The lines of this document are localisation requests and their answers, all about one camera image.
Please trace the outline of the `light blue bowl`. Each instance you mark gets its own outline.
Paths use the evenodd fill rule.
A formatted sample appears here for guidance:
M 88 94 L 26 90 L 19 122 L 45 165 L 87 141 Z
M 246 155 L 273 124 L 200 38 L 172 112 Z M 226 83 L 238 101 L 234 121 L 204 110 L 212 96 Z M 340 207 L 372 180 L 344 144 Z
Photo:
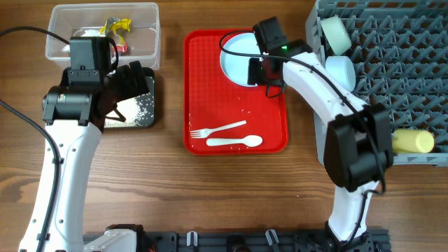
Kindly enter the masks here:
M 346 90 L 353 92 L 356 86 L 354 64 L 347 56 L 329 56 L 325 61 L 326 71 Z

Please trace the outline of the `red snack wrapper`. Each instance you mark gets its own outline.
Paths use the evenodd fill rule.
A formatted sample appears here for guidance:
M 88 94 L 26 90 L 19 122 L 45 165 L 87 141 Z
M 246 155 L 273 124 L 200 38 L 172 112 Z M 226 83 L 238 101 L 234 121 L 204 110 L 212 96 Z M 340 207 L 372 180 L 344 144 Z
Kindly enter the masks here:
M 118 50 L 119 53 L 126 53 L 128 51 L 127 44 L 126 43 L 119 43 L 117 45 L 117 50 Z

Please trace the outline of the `white plastic spoon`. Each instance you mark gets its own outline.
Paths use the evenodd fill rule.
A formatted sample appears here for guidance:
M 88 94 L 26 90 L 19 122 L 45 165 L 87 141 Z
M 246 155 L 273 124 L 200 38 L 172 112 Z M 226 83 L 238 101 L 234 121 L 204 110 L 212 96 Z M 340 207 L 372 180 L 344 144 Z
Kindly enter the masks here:
M 246 147 L 256 147 L 263 142 L 263 138 L 258 135 L 248 135 L 242 139 L 229 139 L 229 138 L 210 138 L 206 140 L 207 146 L 226 146 L 232 144 L 243 144 Z

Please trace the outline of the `green bowl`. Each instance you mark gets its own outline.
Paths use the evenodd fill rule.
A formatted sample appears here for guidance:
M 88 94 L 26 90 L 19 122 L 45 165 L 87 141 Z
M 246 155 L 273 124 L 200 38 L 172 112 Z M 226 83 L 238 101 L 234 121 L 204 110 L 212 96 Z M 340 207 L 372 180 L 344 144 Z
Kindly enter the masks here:
M 349 34 L 338 16 L 321 21 L 323 33 L 336 56 L 343 55 L 351 47 Z

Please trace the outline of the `white plastic fork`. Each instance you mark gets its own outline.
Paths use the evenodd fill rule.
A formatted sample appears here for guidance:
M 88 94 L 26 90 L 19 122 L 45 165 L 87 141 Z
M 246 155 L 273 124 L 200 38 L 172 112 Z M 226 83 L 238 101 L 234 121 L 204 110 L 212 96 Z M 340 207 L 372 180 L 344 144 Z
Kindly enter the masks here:
M 193 131 L 190 131 L 190 137 L 193 139 L 205 139 L 207 137 L 209 137 L 212 133 L 214 132 L 219 132 L 219 131 L 223 131 L 223 130 L 229 130 L 235 127 L 239 127 L 242 125 L 245 125 L 246 121 L 242 120 L 239 122 L 234 122 L 228 125 L 224 125 L 224 126 L 220 126 L 220 127 L 216 127 L 216 128 L 204 128 L 204 129 L 196 129 Z

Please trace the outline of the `white napkin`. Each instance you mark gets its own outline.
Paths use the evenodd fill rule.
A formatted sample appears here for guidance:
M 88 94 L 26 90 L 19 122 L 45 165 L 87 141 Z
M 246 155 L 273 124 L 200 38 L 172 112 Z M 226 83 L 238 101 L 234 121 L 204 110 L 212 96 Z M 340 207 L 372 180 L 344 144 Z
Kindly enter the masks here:
M 101 36 L 104 37 L 104 34 L 102 34 L 99 30 L 95 29 L 79 29 L 78 31 L 75 31 L 73 33 L 73 36 Z M 63 47 L 62 52 L 69 53 L 70 52 L 70 46 L 66 45 Z

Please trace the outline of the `yellow plastic cup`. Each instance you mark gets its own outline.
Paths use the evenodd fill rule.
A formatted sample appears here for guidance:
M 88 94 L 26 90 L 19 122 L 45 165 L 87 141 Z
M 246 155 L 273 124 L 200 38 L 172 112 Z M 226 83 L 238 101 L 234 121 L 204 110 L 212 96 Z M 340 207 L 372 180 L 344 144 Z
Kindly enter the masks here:
M 429 153 L 434 145 L 434 136 L 421 129 L 397 129 L 392 137 L 394 153 Z

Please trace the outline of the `yellow snack wrapper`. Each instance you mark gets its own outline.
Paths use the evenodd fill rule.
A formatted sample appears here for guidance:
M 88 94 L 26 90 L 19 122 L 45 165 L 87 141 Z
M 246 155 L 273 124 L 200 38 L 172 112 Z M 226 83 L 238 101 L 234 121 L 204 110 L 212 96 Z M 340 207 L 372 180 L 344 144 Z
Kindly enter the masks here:
M 107 35 L 110 31 L 114 34 L 117 34 L 118 29 L 124 29 L 125 31 L 130 31 L 130 25 L 132 20 L 130 18 L 118 18 L 118 17 L 110 17 L 105 25 L 99 30 L 101 35 Z

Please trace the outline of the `light blue plate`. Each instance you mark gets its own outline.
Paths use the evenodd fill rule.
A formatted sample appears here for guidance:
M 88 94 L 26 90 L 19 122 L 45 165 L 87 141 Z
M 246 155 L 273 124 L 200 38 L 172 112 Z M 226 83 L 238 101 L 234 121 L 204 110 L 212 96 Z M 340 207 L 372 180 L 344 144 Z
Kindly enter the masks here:
M 230 38 L 223 47 L 235 53 L 260 54 L 256 38 L 252 33 L 237 34 Z M 254 88 L 256 84 L 248 84 L 249 60 L 249 57 L 231 55 L 226 52 L 220 53 L 220 66 L 226 77 L 237 85 Z

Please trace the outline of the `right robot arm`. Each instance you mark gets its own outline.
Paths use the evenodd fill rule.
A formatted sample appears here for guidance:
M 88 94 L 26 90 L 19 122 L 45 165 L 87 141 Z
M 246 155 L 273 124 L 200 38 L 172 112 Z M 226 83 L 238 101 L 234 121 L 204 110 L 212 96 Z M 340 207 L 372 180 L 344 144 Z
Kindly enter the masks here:
M 367 240 L 370 199 L 386 191 L 393 164 L 389 112 L 345 90 L 302 39 L 289 41 L 276 17 L 253 26 L 260 54 L 249 60 L 248 83 L 293 88 L 325 126 L 323 166 L 335 184 L 325 247 L 347 251 Z

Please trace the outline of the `pile of white rice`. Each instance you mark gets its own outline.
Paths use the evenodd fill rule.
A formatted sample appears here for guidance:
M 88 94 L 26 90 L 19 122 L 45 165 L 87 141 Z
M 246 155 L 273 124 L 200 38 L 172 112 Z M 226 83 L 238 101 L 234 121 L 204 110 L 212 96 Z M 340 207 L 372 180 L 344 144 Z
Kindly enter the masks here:
M 126 121 L 106 119 L 105 128 L 150 127 L 154 122 L 155 97 L 151 93 L 120 101 L 117 105 Z

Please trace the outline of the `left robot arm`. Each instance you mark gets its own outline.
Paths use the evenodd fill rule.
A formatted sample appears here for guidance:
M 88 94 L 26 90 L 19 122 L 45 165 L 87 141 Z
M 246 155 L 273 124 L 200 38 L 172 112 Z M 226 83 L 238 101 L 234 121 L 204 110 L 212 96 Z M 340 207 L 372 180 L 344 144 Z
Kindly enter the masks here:
M 38 192 L 19 251 L 149 251 L 142 225 L 117 224 L 83 240 L 88 177 L 108 113 L 149 92 L 154 71 L 131 62 L 113 73 L 67 68 L 43 99 L 45 155 Z

